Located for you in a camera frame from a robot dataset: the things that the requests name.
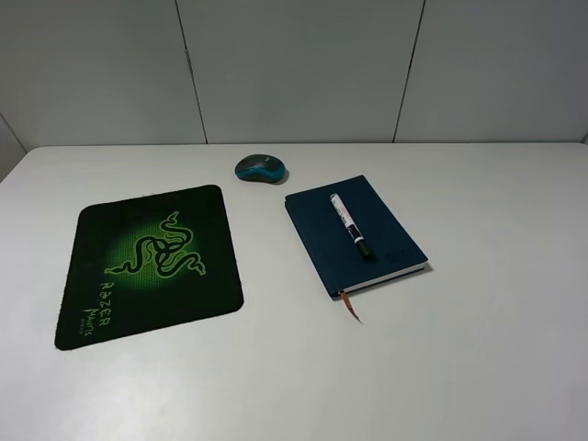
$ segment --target gray wall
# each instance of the gray wall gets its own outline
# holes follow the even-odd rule
[[[423,0],[179,0],[209,142],[392,141]]]
[[[27,149],[204,142],[173,0],[3,0],[0,113]]]
[[[178,0],[210,142],[580,141],[586,0]],[[202,143],[174,0],[4,0],[0,113],[40,145]]]
[[[25,151],[0,115],[0,182],[25,157]]]
[[[396,141],[580,141],[586,0],[427,0]]]

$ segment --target notebook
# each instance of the notebook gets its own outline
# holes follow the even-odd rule
[[[337,193],[375,255],[365,260],[330,196]],[[286,196],[286,210],[332,298],[424,269],[427,257],[364,176]]]

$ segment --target blue mouse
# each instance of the blue mouse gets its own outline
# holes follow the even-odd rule
[[[286,174],[286,166],[275,156],[251,154],[235,166],[235,174],[243,181],[274,184]]]

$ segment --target marker pen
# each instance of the marker pen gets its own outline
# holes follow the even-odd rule
[[[353,218],[349,214],[349,211],[347,211],[347,208],[345,207],[341,198],[339,198],[339,195],[333,193],[331,195],[331,203],[333,204],[334,209],[337,211],[337,214],[341,218],[341,221],[343,222],[344,226],[347,228],[347,231],[353,239],[353,242],[359,250],[359,253],[361,253],[361,256],[366,260],[372,260],[374,258],[374,254],[371,251],[371,248],[366,242],[366,239],[364,239],[364,236],[362,236],[361,232],[359,232],[356,223],[353,222]]]

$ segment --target snake logo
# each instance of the snake logo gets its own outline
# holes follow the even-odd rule
[[[121,266],[107,268],[104,274],[137,274],[151,263],[155,265],[157,276],[162,278],[173,277],[182,268],[196,270],[204,276],[206,267],[200,254],[189,253],[185,249],[194,239],[194,233],[188,228],[177,226],[178,215],[179,212],[174,211],[159,224],[162,232],[160,237],[147,235],[138,239],[134,259],[123,262]]]

